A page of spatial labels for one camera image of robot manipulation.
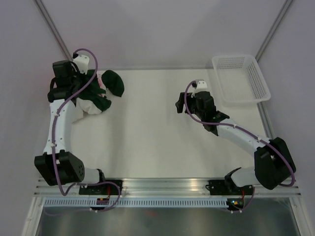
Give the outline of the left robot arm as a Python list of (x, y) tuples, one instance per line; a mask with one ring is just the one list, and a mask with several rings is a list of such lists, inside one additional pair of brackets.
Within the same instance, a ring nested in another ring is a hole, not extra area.
[(71, 150), (71, 128), (78, 109), (78, 99), (71, 96), (86, 84), (89, 57), (80, 55), (73, 61), (53, 63), (54, 78), (50, 83), (49, 135), (43, 154), (36, 156), (34, 165), (49, 186), (68, 183), (90, 184), (101, 195), (107, 190), (105, 176), (100, 169), (89, 169)]

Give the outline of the white and green t-shirt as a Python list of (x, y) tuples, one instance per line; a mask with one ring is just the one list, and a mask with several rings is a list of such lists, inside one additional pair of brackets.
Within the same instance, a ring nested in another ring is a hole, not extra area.
[[(121, 77), (116, 72), (112, 70), (106, 70), (102, 74), (101, 78), (104, 85), (106, 86), (106, 93), (110, 92), (114, 96), (122, 97), (125, 91), (125, 86)], [(97, 76), (95, 76), (87, 86), (89, 89), (92, 87), (99, 87)]]

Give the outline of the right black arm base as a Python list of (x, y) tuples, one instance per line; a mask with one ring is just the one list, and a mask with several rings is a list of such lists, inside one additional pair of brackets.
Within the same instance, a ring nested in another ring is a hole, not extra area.
[(225, 180), (222, 179), (209, 180), (205, 188), (211, 196), (249, 196), (253, 194), (252, 185), (237, 187), (236, 185), (226, 184)]

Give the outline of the pink t-shirt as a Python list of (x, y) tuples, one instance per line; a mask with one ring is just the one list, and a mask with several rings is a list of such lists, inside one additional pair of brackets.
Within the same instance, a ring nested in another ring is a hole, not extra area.
[(104, 85), (103, 81), (102, 81), (102, 72), (98, 72), (97, 73), (97, 80), (98, 80), (98, 84), (99, 87), (102, 89), (103, 93), (99, 94), (101, 97), (104, 97), (106, 95), (106, 86)]

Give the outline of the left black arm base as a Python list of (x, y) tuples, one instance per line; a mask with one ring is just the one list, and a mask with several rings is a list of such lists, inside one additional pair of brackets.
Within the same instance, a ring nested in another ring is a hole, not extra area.
[(79, 195), (117, 196), (119, 193), (118, 188), (122, 192), (122, 179), (108, 179), (107, 181), (110, 183), (82, 185), (79, 188)]

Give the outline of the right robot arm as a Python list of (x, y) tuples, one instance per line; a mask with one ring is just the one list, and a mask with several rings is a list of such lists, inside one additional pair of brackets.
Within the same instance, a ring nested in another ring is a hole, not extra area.
[(286, 142), (279, 137), (270, 139), (258, 136), (238, 125), (230, 116), (217, 110), (208, 91), (182, 92), (175, 103), (177, 113), (186, 113), (214, 135), (227, 139), (253, 157), (254, 165), (236, 168), (225, 175), (225, 189), (230, 194), (238, 193), (242, 187), (260, 184), (272, 190), (277, 186), (295, 183), (296, 167)]

